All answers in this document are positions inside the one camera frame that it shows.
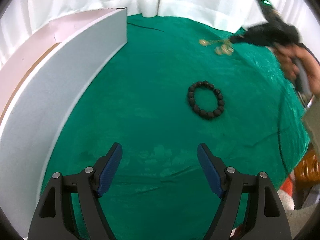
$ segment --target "silver screw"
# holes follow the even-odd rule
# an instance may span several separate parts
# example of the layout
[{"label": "silver screw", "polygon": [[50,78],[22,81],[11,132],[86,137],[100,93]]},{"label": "silver screw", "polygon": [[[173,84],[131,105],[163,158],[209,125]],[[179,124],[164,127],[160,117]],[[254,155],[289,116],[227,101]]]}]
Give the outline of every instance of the silver screw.
[{"label": "silver screw", "polygon": [[57,178],[60,177],[60,173],[59,173],[59,172],[55,172],[54,174],[52,174],[52,177],[53,177],[54,179],[57,179]]},{"label": "silver screw", "polygon": [[260,177],[267,178],[268,174],[266,174],[264,171],[260,172]]},{"label": "silver screw", "polygon": [[229,173],[235,173],[236,169],[234,167],[228,167],[227,172]]},{"label": "silver screw", "polygon": [[84,169],[84,172],[85,172],[85,173],[91,173],[91,172],[93,172],[93,168],[92,168],[92,167],[86,167],[86,168]]}]

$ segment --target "curtain fold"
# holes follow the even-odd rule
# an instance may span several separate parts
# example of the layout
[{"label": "curtain fold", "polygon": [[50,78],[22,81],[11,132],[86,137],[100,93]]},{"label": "curtain fold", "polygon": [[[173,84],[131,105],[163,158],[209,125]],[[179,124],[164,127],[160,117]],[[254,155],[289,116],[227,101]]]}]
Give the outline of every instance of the curtain fold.
[{"label": "curtain fold", "polygon": [[[299,29],[302,41],[320,58],[320,41],[314,38],[320,36],[320,26],[306,3],[270,1],[286,22]],[[127,7],[128,15],[186,17],[232,33],[241,26],[264,21],[254,0],[13,0],[0,19],[0,68],[28,37],[50,20],[114,7]]]}]

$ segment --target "beaded bracelet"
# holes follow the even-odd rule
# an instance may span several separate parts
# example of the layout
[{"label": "beaded bracelet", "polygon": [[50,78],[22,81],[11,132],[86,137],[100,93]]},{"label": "beaded bracelet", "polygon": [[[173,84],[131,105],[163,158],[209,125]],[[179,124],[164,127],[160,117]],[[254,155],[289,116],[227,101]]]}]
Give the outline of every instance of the beaded bracelet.
[{"label": "beaded bracelet", "polygon": [[[203,109],[200,109],[200,107],[196,104],[196,100],[195,100],[195,91],[199,87],[204,87],[213,91],[213,93],[215,94],[218,100],[217,109],[213,110],[212,112],[207,112]],[[188,96],[188,103],[191,106],[192,110],[204,119],[208,119],[208,120],[214,119],[220,116],[221,113],[224,111],[224,101],[223,101],[223,95],[221,94],[221,91],[219,89],[215,89],[214,85],[209,83],[208,81],[198,81],[192,84],[188,89],[187,96]]]}]

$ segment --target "green tablecloth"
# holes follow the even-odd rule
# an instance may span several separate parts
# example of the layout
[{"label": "green tablecloth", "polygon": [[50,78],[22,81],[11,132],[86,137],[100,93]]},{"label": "green tablecloth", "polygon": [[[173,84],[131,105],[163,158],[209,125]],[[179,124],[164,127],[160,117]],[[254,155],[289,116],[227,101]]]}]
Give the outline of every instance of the green tablecloth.
[{"label": "green tablecloth", "polygon": [[[93,165],[119,142],[123,159],[100,199],[117,239],[202,239],[220,199],[198,163],[198,144],[205,142],[242,173],[266,171],[279,188],[286,178],[276,134],[283,87],[281,140],[289,170],[309,142],[300,122],[303,109],[267,48],[237,44],[232,56],[218,56],[215,46],[203,47],[199,39],[231,33],[178,17],[136,15],[128,23],[128,43],[94,79],[63,128],[44,185],[55,171],[68,175]],[[188,87],[199,80],[224,95],[225,112],[215,120],[201,119],[187,104]],[[206,110],[217,105],[208,90],[196,97]],[[76,194],[73,200],[85,235]],[[245,206],[246,195],[236,225]]]}]

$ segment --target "blue gripper pad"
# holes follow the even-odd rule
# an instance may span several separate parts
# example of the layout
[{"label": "blue gripper pad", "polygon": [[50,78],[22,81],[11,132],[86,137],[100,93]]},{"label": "blue gripper pad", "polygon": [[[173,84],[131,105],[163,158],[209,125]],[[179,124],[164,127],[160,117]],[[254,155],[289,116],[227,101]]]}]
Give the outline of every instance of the blue gripper pad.
[{"label": "blue gripper pad", "polygon": [[118,144],[114,151],[108,154],[111,154],[111,157],[99,177],[99,186],[97,189],[98,197],[102,197],[111,186],[112,180],[122,159],[122,146]]},{"label": "blue gripper pad", "polygon": [[198,155],[199,163],[202,167],[204,175],[207,178],[207,181],[209,183],[209,186],[212,192],[217,194],[219,198],[222,198],[224,191],[221,187],[221,177],[218,171],[216,170],[215,166],[213,165],[212,161],[209,159],[202,144],[199,144],[198,146],[197,155]]}]

